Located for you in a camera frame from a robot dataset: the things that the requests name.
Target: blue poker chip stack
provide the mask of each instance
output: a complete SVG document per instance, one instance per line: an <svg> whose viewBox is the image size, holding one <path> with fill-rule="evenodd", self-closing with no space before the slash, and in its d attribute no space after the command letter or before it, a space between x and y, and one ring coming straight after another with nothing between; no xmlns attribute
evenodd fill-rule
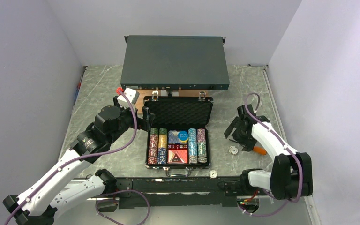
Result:
<svg viewBox="0 0 360 225"><path fill-rule="evenodd" d="M158 149L158 164L166 164L167 159L167 149L159 148Z"/></svg>
<svg viewBox="0 0 360 225"><path fill-rule="evenodd" d="M198 163L198 145L196 139L196 129L188 130L188 162L190 164Z"/></svg>

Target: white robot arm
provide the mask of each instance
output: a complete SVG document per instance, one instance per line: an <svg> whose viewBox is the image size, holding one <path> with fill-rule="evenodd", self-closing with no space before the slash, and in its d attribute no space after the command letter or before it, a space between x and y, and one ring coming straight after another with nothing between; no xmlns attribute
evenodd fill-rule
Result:
<svg viewBox="0 0 360 225"><path fill-rule="evenodd" d="M245 107L254 118L246 112ZM241 105L237 110L238 116L225 131L225 137L228 138L231 134L232 141L243 146L244 151L251 151L256 142L259 142L274 161L272 172L263 169L244 170L240 178L243 191L250 192L261 188L271 191L278 200L295 198L299 190L299 173L302 172L301 196L312 195L311 157L289 146L265 116L252 113L251 105ZM302 171L291 154L300 162Z"/></svg>
<svg viewBox="0 0 360 225"><path fill-rule="evenodd" d="M114 97L114 105L101 109L95 116L95 122L77 136L58 163L38 182L25 192L4 199L3 204L10 213L14 213L18 225L51 225L55 218L85 199L117 189L115 177L107 170L99 170L84 183L61 192L79 172L99 158L87 155L109 151L111 144L129 128L149 130L155 115L150 114L147 107L143 107L142 119L132 113L138 92L128 88L120 93L121 96Z"/></svg>

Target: red connector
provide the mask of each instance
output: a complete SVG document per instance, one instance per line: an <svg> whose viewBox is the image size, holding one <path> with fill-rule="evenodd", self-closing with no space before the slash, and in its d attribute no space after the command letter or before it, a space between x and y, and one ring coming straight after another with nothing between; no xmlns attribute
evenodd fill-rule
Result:
<svg viewBox="0 0 360 225"><path fill-rule="evenodd" d="M118 95L120 95L119 91L122 91L122 93L124 92L124 90L122 88L117 88Z"/></svg>

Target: orange object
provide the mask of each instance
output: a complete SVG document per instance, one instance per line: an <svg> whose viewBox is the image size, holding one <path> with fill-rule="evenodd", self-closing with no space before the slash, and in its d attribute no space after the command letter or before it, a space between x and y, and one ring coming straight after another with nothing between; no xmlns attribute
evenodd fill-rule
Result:
<svg viewBox="0 0 360 225"><path fill-rule="evenodd" d="M267 151L265 149L259 148L259 147L253 147L253 151L262 154L262 155L266 155Z"/></svg>
<svg viewBox="0 0 360 225"><path fill-rule="evenodd" d="M254 197L256 197L257 193L258 193L258 190L255 191L255 193L252 195L252 197L245 199L244 202L250 202Z"/></svg>
<svg viewBox="0 0 360 225"><path fill-rule="evenodd" d="M122 91L122 92L124 91L122 88L117 88L118 95L120 95L119 90Z"/></svg>

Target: green poker chip stack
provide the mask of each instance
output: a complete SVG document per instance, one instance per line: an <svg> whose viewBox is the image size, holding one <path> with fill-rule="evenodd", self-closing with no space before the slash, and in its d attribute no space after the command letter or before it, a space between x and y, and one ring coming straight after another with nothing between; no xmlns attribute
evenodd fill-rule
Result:
<svg viewBox="0 0 360 225"><path fill-rule="evenodd" d="M158 128L151 128L150 134L152 134L152 135L158 135Z"/></svg>
<svg viewBox="0 0 360 225"><path fill-rule="evenodd" d="M160 128L159 129L159 134L160 135L167 135L167 129L166 128Z"/></svg>

